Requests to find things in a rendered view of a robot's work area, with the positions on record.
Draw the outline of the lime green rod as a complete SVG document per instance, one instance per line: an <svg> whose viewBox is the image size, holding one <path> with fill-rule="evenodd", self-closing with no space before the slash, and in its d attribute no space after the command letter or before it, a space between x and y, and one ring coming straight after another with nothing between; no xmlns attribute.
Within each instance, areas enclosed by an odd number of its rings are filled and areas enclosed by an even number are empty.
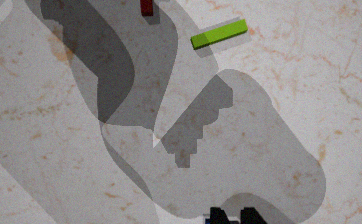
<svg viewBox="0 0 362 224"><path fill-rule="evenodd" d="M192 36L193 49L199 49L241 34L248 30L245 19Z"/></svg>

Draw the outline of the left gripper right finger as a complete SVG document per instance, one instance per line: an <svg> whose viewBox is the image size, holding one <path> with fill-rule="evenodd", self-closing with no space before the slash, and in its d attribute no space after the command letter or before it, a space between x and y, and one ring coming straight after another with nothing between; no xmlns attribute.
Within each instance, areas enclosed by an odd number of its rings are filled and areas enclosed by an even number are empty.
<svg viewBox="0 0 362 224"><path fill-rule="evenodd" d="M240 224L267 224L254 207L244 207L240 211Z"/></svg>

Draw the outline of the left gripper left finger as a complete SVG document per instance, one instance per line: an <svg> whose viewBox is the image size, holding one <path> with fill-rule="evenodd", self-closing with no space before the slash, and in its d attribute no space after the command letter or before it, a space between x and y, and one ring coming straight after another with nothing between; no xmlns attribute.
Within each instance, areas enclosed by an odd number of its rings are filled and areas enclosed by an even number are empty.
<svg viewBox="0 0 362 224"><path fill-rule="evenodd" d="M210 208L210 224L231 224L225 211L220 207Z"/></svg>

